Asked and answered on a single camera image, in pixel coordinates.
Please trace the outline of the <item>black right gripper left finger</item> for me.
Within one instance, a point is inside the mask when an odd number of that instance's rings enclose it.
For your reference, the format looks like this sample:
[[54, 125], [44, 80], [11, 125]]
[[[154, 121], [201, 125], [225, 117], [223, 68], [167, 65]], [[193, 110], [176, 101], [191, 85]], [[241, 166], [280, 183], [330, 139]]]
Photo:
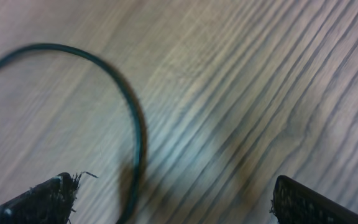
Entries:
[[67, 224], [83, 174], [62, 172], [0, 205], [0, 224]]

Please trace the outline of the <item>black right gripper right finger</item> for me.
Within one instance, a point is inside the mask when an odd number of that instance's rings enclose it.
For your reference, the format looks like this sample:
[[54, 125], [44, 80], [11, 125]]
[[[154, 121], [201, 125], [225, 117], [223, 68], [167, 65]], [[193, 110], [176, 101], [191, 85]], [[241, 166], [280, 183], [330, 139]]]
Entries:
[[285, 175], [276, 179], [270, 212], [279, 224], [358, 224], [358, 214]]

